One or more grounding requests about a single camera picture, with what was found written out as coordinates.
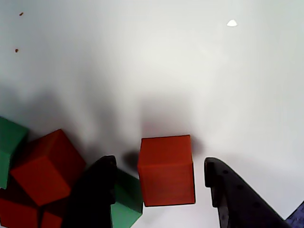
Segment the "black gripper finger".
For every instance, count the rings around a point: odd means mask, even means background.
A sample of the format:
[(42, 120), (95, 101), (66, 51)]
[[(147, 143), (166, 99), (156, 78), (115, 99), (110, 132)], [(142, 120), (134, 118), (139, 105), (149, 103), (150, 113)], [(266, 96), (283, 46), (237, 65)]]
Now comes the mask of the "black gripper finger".
[(101, 157), (86, 169), (68, 197), (62, 227), (111, 228), (116, 177), (117, 163), (113, 155)]
[(205, 186), (211, 190), (212, 206), (218, 209), (221, 228), (289, 228), (232, 168), (222, 160), (204, 161)]

